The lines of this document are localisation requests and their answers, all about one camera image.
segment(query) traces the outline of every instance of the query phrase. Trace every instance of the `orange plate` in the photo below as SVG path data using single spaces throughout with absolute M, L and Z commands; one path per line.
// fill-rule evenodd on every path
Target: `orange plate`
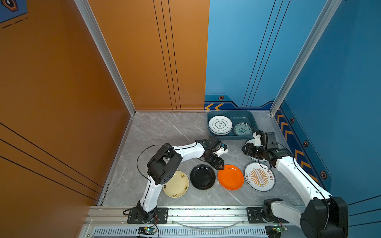
M 225 165 L 224 170 L 218 171 L 218 181 L 227 190 L 238 190 L 243 185 L 243 174 L 234 165 Z

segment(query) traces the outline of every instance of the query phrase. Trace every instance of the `orange wall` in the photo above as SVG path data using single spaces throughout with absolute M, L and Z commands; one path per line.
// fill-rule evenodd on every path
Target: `orange wall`
M 209 1 L 89 1 L 137 110 L 202 110 Z
M 76 237 L 130 115 L 74 1 L 27 7 L 0 28 L 0 228 Z

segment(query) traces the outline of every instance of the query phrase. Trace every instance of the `black mounting plate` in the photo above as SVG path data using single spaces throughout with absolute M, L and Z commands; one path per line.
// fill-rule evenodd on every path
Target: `black mounting plate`
M 275 220 L 273 222 L 265 222 L 263 220 L 263 215 L 262 215 L 262 208 L 246 208 L 247 211 L 247 218 L 249 219 L 249 223 L 266 223 L 266 224 L 271 224 L 271 223 L 276 223 L 278 224 L 278 220 Z M 280 218 L 281 223 L 288 223 L 288 221 Z
M 154 214 L 157 215 L 157 223 L 165 224 L 168 220 L 168 208 L 155 208 Z M 144 224 L 145 222 L 142 220 L 140 215 L 138 214 L 138 209 L 136 207 L 131 208 L 128 213 L 128 224 Z

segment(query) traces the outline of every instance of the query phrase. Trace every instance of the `black line stripe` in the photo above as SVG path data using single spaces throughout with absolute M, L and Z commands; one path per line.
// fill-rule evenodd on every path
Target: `black line stripe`
M 168 59 L 169 59 L 169 67 L 171 69 L 171 76 L 172 76 L 172 87 L 173 87 L 173 95 L 174 95 L 174 103 L 177 110 L 177 101 L 176 101 L 176 93 L 174 92 L 174 83 L 173 83 L 173 73 L 172 73 L 172 64 L 171 64 L 171 56 L 169 55 L 169 46 L 168 46 L 168 37 L 166 35 L 166 27 L 165 27 L 165 19 L 164 19 L 164 10 L 163 10 L 163 1 L 160 0 L 162 3 L 162 13 L 163 13 L 163 21 L 164 21 L 164 31 L 165 31 L 165 39 L 167 41 L 167 49 L 168 49 Z
M 172 106 L 172 98 L 171 98 L 171 91 L 169 90 L 168 75 L 167 75 L 167 73 L 166 73 L 166 67 L 165 67 L 165 60 L 164 60 L 164 52 L 163 52 L 162 38 L 160 37 L 159 22 L 157 21 L 157 14 L 156 14 L 155 1 L 152 0 L 152 3 L 154 4 L 154 10 L 155 10 L 155 16 L 156 16 L 156 23 L 157 23 L 157 31 L 158 31 L 158 33 L 159 33 L 160 46 L 161 46 L 161 48 L 162 48 L 162 55 L 163 55 L 163 62 L 164 62 L 164 69 L 165 69 L 165 76 L 166 76 L 166 78 L 167 78 L 167 85 L 168 85 L 169 100 L 171 100 L 171 108 L 172 108 L 172 110 L 173 110 L 173 106 Z
M 288 6 L 290 5 L 290 2 L 291 2 L 291 0 L 288 2 L 288 5 L 287 5 L 287 8 L 286 8 L 285 14 L 283 15 L 282 21 L 280 22 L 280 26 L 279 26 L 277 35 L 275 36 L 274 43 L 272 44 L 272 47 L 271 47 L 271 50 L 270 50 L 270 53 L 269 53 L 269 57 L 267 58 L 266 64 L 264 65 L 264 68 L 263 68 L 261 77 L 259 78 L 259 82 L 258 82 L 257 88 L 255 89 L 255 93 L 254 93 L 253 99 L 251 100 L 250 105 L 253 103 L 255 94 L 257 93 L 259 84 L 261 83 L 261 79 L 262 79 L 262 76 L 263 76 L 263 72 L 264 72 L 264 70 L 266 69 L 267 62 L 269 61 L 269 58 L 270 58 L 270 55 L 271 55 L 271 52 L 272 52 L 272 48 L 274 47 L 275 41 L 277 40 L 277 37 L 278 37 L 278 33 L 279 33 L 279 30 L 280 30 L 280 27 L 282 26 L 282 23 L 283 23 L 283 20 L 284 20 L 284 18 L 285 18 L 285 16 L 286 16 L 286 12 L 287 12 L 287 10 L 288 10 Z
M 39 174 L 39 173 L 37 173 L 37 172 L 31 170 L 31 169 L 28 169 L 27 167 L 24 167 L 24 166 L 22 166 L 22 165 L 20 165 L 20 164 L 18 164 L 18 163 L 16 163 L 16 162 L 13 162 L 12 160 L 9 160 L 9 159 L 7 159 L 7 158 L 1 156 L 1 155 L 0 155 L 0 158 L 3 158 L 3 159 L 5 159 L 5 160 L 7 160 L 7 161 L 9 161 L 9 162 L 11 162 L 11 163 L 14 163 L 15 165 L 18 165 L 18 166 L 20 166 L 20 167 L 22 167 L 22 168 L 24 168 L 24 169 L 29 170 L 30 172 L 33 172 L 33 173 L 38 174 L 38 175 L 40 175 L 40 176 L 42 176 L 42 177 L 44 177 L 44 178 L 46 178 L 46 179 L 49 179 L 50 181 L 55 182 L 55 183 L 57 183 L 57 184 L 59 184 L 59 185 L 62 185 L 62 186 L 64 186 L 65 188 L 68 188 L 68 189 L 70 189 L 70 190 L 72 190 L 72 191 L 74 191 L 74 192 L 76 192 L 76 193 L 82 194 L 83 196 L 86 196 L 86 197 L 88 197 L 88 198 L 90 198 L 90 199 L 92 199 L 92 200 L 94 200 L 94 201 L 97 201 L 97 200 L 95 200 L 95 199 L 93 199 L 93 198 L 91 198 L 91 197 L 89 197 L 89 196 L 87 196 L 87 195 L 85 195 L 85 194 L 83 194 L 83 193 L 80 193 L 80 192 L 78 192 L 78 191 L 76 191 L 76 190 L 74 190 L 74 189 L 72 189 L 72 188 L 69 188 L 68 186 L 65 186 L 65 185 L 63 185 L 63 184 L 61 184 L 61 183 L 59 183 L 59 182 L 57 182 L 57 181 L 54 181 L 54 180 L 52 180 L 52 179 L 50 179 L 50 178 L 48 178 L 48 177 L 46 177 L 46 176 L 44 176 L 44 175 L 42 175 L 42 174 Z
M 178 90 L 178 92 L 179 92 L 179 103 L 180 103 L 180 110 L 181 110 L 179 77 L 178 77 L 178 74 L 177 74 L 176 53 L 175 53 L 175 51 L 174 51 L 174 40 L 173 40 L 173 30 L 172 30 L 172 19 L 171 19 L 171 9 L 170 9 L 170 7 L 169 7 L 169 0 L 168 0 L 168 10 L 169 10 L 169 20 L 170 20 L 170 22 L 171 22 L 172 43 L 173 43 L 173 55 L 174 55 L 174 66 L 175 66 L 175 68 L 176 68 L 177 90 Z
M 351 204 L 348 204 L 348 206 L 353 205 L 353 204 L 356 204 L 356 203 L 361 203 L 361 202 L 363 202 L 363 201 L 367 201 L 367 200 L 370 200 L 370 199 L 378 198 L 378 197 L 381 197 L 381 195 L 374 196 L 374 197 L 372 197 L 372 198 L 367 198 L 367 199 L 364 199 L 364 200 L 361 200 L 361 201 L 358 201 L 358 202 L 355 202 L 355 203 L 351 203 Z
M 363 224 L 357 224 L 357 225 L 349 225 L 348 227 L 355 227 L 355 226 L 358 226 L 358 225 L 367 225 L 367 224 L 373 224 L 373 223 L 379 223 L 379 222 L 381 222 L 381 220 L 376 221 L 376 222 L 368 222 L 368 223 L 363 223 Z
M 250 91 L 249 98 L 248 98 L 248 100 L 247 100 L 246 106 L 249 104 L 250 96 L 251 96 L 251 93 L 253 92 L 254 85 L 255 85 L 255 81 L 257 81 L 258 73 L 259 73 L 259 70 L 261 69 L 262 62 L 263 62 L 263 59 L 264 59 L 264 55 L 266 54 L 267 47 L 269 46 L 269 42 L 270 42 L 270 40 L 271 40 L 272 32 L 274 31 L 274 28 L 275 28 L 275 24 L 277 23 L 279 13 L 280 13 L 280 10 L 281 10 L 282 5 L 283 5 L 283 1 L 284 1 L 284 0 L 282 0 L 282 3 L 280 4 L 280 7 L 279 7 L 279 11 L 278 11 L 277 17 L 275 18 L 274 25 L 272 26 L 272 30 L 271 30 L 271 33 L 270 33 L 270 37 L 269 37 L 269 40 L 267 41 L 266 48 L 264 49 L 264 53 L 263 53 L 263 56 L 262 56 L 262 60 L 261 60 L 261 63 L 259 64 L 258 71 L 257 71 L 257 75 L 255 76 L 255 80 L 254 80 L 253 86 L 252 86 L 252 88 L 251 88 L 251 91 Z
M 31 142 L 30 140 L 26 139 L 25 137 L 23 137 L 22 135 L 20 135 L 19 133 L 15 132 L 14 130 L 12 130 L 11 128 L 7 127 L 6 125 L 4 125 L 3 123 L 0 122 L 0 125 L 4 126 L 5 128 L 7 128 L 8 130 L 12 131 L 13 133 L 15 133 L 16 135 L 18 135 L 19 137 L 23 138 L 24 140 L 26 140 L 27 142 L 31 143 L 32 145 L 34 145 L 35 147 L 39 148 L 40 150 L 44 151 L 45 153 L 47 153 L 48 155 L 52 156 L 53 158 L 55 158 L 56 160 L 58 160 L 59 162 L 61 162 L 62 164 L 66 165 L 67 167 L 71 168 L 72 170 L 74 170 L 75 172 L 79 173 L 80 175 L 82 175 L 83 177 L 87 178 L 88 180 L 92 181 L 91 179 L 89 179 L 88 177 L 86 177 L 85 175 L 81 174 L 80 172 L 78 172 L 77 170 L 73 169 L 72 167 L 70 167 L 69 165 L 65 164 L 64 162 L 62 162 L 61 160 L 57 159 L 56 157 L 54 157 L 53 155 L 49 154 L 48 152 L 46 152 L 45 150 L 43 150 L 41 147 L 37 146 L 36 144 L 34 144 L 33 142 Z
M 12 24 L 9 24 L 8 26 L 11 26 Z M 8 26 L 4 26 L 4 27 L 2 27 L 1 29 L 4 29 L 4 28 L 6 28 L 6 27 L 8 27 Z
M 29 157 L 31 157 L 31 158 L 33 158 L 33 159 L 35 159 L 35 160 L 37 160 L 37 161 L 39 161 L 39 162 L 41 162 L 41 163 L 43 163 L 44 165 L 48 166 L 49 168 L 52 168 L 52 169 L 54 169 L 55 171 L 57 171 L 57 172 L 59 172 L 59 173 L 61 173 L 61 174 L 65 175 L 66 177 L 68 177 L 68 178 L 70 178 L 70 179 L 72 179 L 72 180 L 76 181 L 77 183 L 80 183 L 80 184 L 82 184 L 82 185 L 83 185 L 83 186 L 85 186 L 86 188 L 88 188 L 88 189 L 91 189 L 91 190 L 93 190 L 94 192 L 98 193 L 98 192 L 97 192 L 97 191 L 95 191 L 94 189 L 92 189 L 92 188 L 90 188 L 90 187 L 86 186 L 85 184 L 83 184 L 83 183 L 81 183 L 81 182 L 79 182 L 79 181 L 77 181 L 77 180 L 73 179 L 72 177 L 70 177 L 70 176 L 68 176 L 68 175 L 66 175 L 66 174 L 64 174 L 64 173 L 62 173 L 61 171 L 59 171 L 59 170 L 57 170 L 57 169 L 53 168 L 52 166 L 50 166 L 50 165 L 48 165 L 48 164 L 46 164 L 46 163 L 42 162 L 41 160 L 39 160 L 39 159 L 37 159 L 37 158 L 35 158 L 35 157 L 31 156 L 30 154 L 26 153 L 25 151 L 22 151 L 21 149 L 17 148 L 16 146 L 13 146 L 13 145 L 11 145 L 10 143 L 6 142 L 5 140 L 3 140 L 3 139 L 1 139 L 1 138 L 0 138 L 0 141 L 2 141 L 2 142 L 4 142 L 4 143 L 6 143 L 7 145 L 10 145 L 10 146 L 12 146 L 12 147 L 13 147 L 13 148 L 15 148 L 16 150 L 19 150 L 19 151 L 23 152 L 24 154 L 28 155 Z
M 9 18 L 9 19 L 7 19 L 7 20 L 5 20 L 5 21 L 2 21 L 2 22 L 0 22 L 0 23 L 3 23 L 3 22 L 6 22 L 6 21 L 9 21 L 9 20 L 12 20 L 12 19 L 14 19 L 14 18 L 17 18 L 17 17 L 22 16 L 22 15 L 25 15 L 25 14 L 27 14 L 27 12 L 26 12 L 26 13 L 23 13 L 23 14 L 21 14 L 21 15 L 18 15 L 18 16 L 12 17 L 12 18 Z
M 364 214 L 364 213 L 368 213 L 368 212 L 374 212 L 374 211 L 378 211 L 378 210 L 381 210 L 381 208 L 379 208 L 379 209 L 374 209 L 374 210 L 371 210 L 371 211 L 366 211 L 366 212 L 360 212 L 360 213 L 352 214 L 352 215 L 349 215 L 349 217 L 350 217 L 350 216 L 355 216 L 355 215 Z
M 272 11 L 274 10 L 275 2 L 276 2 L 276 0 L 274 1 L 274 4 L 272 5 L 272 9 L 271 9 L 271 13 L 270 13 L 270 16 L 269 16 L 269 20 L 267 21 L 266 29 L 264 30 L 264 33 L 263 33 L 262 42 L 261 42 L 261 45 L 260 45 L 259 50 L 258 50 L 257 58 L 255 59 L 255 63 L 254 63 L 254 67 L 253 67 L 253 71 L 251 72 L 251 76 L 250 76 L 250 79 L 249 79 L 249 83 L 247 84 L 247 88 L 246 88 L 246 93 L 245 93 L 245 96 L 243 97 L 242 107 L 243 107 L 243 103 L 245 102 L 245 98 L 246 98 L 247 91 L 249 90 L 249 85 L 250 85 L 250 82 L 251 82 L 251 77 L 253 76 L 253 72 L 254 72 L 254 69 L 255 69 L 255 65 L 257 64 L 258 56 L 259 56 L 259 53 L 260 53 L 261 48 L 262 48 L 262 43 L 263 43 L 263 40 L 264 40 L 264 36 L 266 35 L 267 27 L 269 26 L 269 22 L 270 22 L 271 14 L 272 14 Z

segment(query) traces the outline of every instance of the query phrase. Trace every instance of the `vent grille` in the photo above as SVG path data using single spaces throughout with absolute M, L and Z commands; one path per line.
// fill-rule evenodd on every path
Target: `vent grille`
M 131 235 L 136 236 L 136 227 L 121 228 L 121 227 L 97 227 L 94 230 L 94 236 L 99 235 Z
M 172 237 L 268 237 L 264 226 L 232 227 L 224 230 L 217 229 L 191 229 L 179 226 L 159 227 L 160 238 Z M 138 227 L 96 227 L 93 236 L 117 236 L 117 237 L 136 237 Z

